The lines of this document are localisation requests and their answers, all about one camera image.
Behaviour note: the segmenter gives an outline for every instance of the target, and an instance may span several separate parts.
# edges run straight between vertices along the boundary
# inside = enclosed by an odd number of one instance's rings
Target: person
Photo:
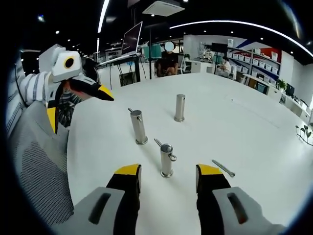
[[[92,54],[88,54],[83,69],[85,71],[86,77],[91,78],[95,82],[99,82],[97,66],[98,63],[93,59]]]
[[[231,72],[231,66],[229,63],[229,59],[226,56],[224,56],[221,66],[217,68],[216,75],[228,78],[230,72]]]
[[[157,65],[158,77],[177,75],[178,55],[173,52],[175,47],[173,42],[167,42],[165,44],[165,51],[162,52],[162,58]]]

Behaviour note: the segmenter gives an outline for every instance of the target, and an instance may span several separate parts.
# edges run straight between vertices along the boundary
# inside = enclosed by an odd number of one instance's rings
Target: round table
[[[122,166],[142,165],[136,234],[200,234],[196,164],[222,163],[225,177],[254,198],[272,223],[288,225],[309,193],[313,148],[297,138],[302,120],[266,95],[212,74],[184,74],[114,89],[114,102],[77,105],[68,139],[68,181],[74,205],[105,187]],[[185,121],[175,122],[185,94]],[[137,145],[128,108],[141,110],[148,143]],[[160,175],[154,138],[174,148],[171,178]]]

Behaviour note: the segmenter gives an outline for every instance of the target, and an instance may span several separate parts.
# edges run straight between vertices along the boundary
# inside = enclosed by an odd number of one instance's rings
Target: computer screen
[[[212,43],[211,51],[221,52],[221,53],[226,54],[227,53],[227,44]]]
[[[286,95],[293,96],[294,94],[294,87],[287,83]]]
[[[135,52],[137,53],[138,43],[140,39],[142,22],[135,25],[124,35],[123,46],[122,46],[122,55]]]

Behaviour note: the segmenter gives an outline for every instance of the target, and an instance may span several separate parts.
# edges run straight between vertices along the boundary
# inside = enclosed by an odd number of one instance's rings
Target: mesh chair back
[[[50,126],[46,108],[35,101],[22,114],[9,144],[21,187],[39,216],[49,225],[73,214],[67,180],[68,130]]]

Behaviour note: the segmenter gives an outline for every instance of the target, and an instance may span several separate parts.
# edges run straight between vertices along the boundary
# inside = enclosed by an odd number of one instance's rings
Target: metal peg
[[[158,139],[154,139],[160,146],[161,151],[161,176],[164,178],[170,178],[173,175],[172,162],[177,160],[177,157],[173,154],[173,147],[168,144],[162,144]]]
[[[148,142],[148,137],[146,136],[145,127],[143,125],[142,112],[140,110],[128,109],[131,112],[131,119],[133,123],[133,128],[136,137],[136,143],[143,145]]]
[[[185,120],[184,118],[185,99],[186,96],[184,94],[178,94],[176,96],[176,113],[174,117],[175,121],[182,122]]]
[[[233,178],[236,174],[234,172],[231,172],[230,170],[228,170],[225,166],[223,166],[222,164],[220,164],[219,162],[217,162],[216,160],[212,160],[212,162],[217,165],[220,169],[222,169],[223,171],[225,171],[226,173],[229,174],[229,176],[231,178]]]

